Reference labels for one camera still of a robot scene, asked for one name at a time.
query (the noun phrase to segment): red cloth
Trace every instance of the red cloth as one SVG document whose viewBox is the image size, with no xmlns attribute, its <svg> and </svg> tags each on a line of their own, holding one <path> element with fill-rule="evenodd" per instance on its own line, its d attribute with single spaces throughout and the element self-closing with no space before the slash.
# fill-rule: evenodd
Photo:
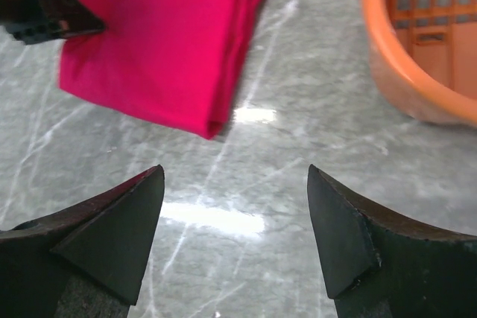
<svg viewBox="0 0 477 318">
<path fill-rule="evenodd" d="M 211 139 L 228 121 L 261 0 L 81 0 L 102 34 L 66 41 L 60 88 Z"/>
</svg>

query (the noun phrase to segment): marble surface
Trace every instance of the marble surface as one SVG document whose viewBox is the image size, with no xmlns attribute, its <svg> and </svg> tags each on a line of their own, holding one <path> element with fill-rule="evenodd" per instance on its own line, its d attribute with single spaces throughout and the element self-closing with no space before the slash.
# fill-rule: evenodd
<svg viewBox="0 0 477 318">
<path fill-rule="evenodd" d="M 268 0 L 217 141 L 59 91 L 60 46 L 0 35 L 0 229 L 163 165 L 162 217 L 130 317 L 335 317 L 306 200 L 311 163 L 410 217 L 477 234 L 477 132 L 385 102 L 360 0 Z"/>
</svg>

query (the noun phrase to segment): black plastic part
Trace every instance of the black plastic part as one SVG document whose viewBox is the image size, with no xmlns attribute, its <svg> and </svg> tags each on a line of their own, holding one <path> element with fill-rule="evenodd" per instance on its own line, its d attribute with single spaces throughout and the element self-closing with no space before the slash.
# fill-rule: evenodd
<svg viewBox="0 0 477 318">
<path fill-rule="evenodd" d="M 393 212 L 314 166 L 308 198 L 340 318 L 477 317 L 477 237 Z"/>
<path fill-rule="evenodd" d="M 0 317 L 118 317 L 136 303 L 164 195 L 161 167 L 0 232 Z"/>
<path fill-rule="evenodd" d="M 78 0 L 0 0 L 0 25 L 26 45 L 105 29 Z"/>
</svg>

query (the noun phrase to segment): folded cloth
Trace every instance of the folded cloth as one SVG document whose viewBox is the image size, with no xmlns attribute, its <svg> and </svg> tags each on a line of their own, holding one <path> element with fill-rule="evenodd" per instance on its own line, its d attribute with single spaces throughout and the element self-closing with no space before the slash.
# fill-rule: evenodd
<svg viewBox="0 0 477 318">
<path fill-rule="evenodd" d="M 107 24 L 66 41 L 60 88 L 213 138 L 228 121 L 261 0 L 81 0 Z"/>
</svg>

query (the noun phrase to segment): orange container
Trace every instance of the orange container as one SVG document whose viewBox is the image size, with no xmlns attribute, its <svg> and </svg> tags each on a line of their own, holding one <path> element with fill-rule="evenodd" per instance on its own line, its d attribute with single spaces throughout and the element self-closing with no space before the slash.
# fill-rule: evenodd
<svg viewBox="0 0 477 318">
<path fill-rule="evenodd" d="M 477 0 L 363 0 L 385 98 L 435 123 L 477 127 Z"/>
</svg>

